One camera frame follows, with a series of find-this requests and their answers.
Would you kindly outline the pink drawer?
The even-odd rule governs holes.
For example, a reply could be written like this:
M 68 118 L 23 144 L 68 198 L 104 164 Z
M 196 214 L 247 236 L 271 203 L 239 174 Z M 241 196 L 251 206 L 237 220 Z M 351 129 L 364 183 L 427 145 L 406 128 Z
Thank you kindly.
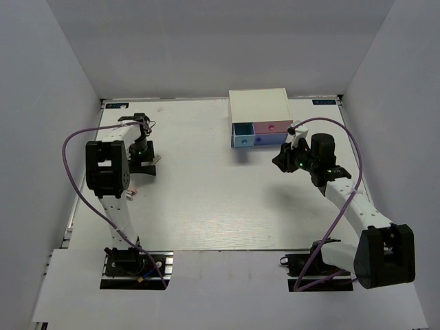
M 279 134 L 286 133 L 290 127 L 291 120 L 270 121 L 270 122 L 254 122 L 254 132 L 260 134 Z

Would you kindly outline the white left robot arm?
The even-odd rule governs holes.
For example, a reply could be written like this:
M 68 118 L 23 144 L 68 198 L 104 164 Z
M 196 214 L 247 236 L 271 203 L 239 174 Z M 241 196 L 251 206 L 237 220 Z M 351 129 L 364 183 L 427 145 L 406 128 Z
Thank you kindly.
M 137 249 L 138 236 L 133 229 L 126 200 L 131 175 L 155 176 L 156 163 L 150 119 L 144 113 L 122 116 L 120 126 L 102 140 L 90 141 L 85 147 L 86 183 L 94 192 L 110 220 L 112 244 L 105 252 L 112 266 L 123 267 L 130 274 L 139 274 L 145 257 Z

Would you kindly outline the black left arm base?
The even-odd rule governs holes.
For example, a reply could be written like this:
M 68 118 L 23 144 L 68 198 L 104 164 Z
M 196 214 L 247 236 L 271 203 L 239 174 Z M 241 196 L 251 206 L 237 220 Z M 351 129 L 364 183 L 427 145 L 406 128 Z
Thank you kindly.
M 173 272 L 173 252 L 151 252 L 149 256 L 132 247 L 105 248 L 100 288 L 107 290 L 165 290 Z

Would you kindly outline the light blue small drawer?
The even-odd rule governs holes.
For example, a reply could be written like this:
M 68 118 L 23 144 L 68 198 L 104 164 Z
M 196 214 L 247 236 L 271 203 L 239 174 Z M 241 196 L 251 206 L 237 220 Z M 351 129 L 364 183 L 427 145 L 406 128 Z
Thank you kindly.
M 231 147 L 251 148 L 255 142 L 254 125 L 252 123 L 234 123 L 232 125 Z

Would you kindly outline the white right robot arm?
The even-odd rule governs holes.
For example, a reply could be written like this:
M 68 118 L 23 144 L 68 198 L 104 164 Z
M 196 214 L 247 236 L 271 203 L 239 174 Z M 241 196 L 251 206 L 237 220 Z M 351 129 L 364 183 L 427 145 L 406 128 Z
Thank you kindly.
M 365 289 L 411 283 L 415 279 L 415 237 L 406 224 L 397 225 L 384 216 L 362 193 L 350 173 L 337 165 L 332 135 L 317 133 L 311 141 L 305 133 L 291 133 L 272 160 L 284 173 L 304 170 L 312 184 L 340 211 L 355 230 L 357 245 L 332 239 L 329 234 L 315 241 L 309 259 L 296 275 L 294 291 L 301 292 L 314 283 L 301 285 L 309 269 L 321 275 L 320 284 L 348 272 Z

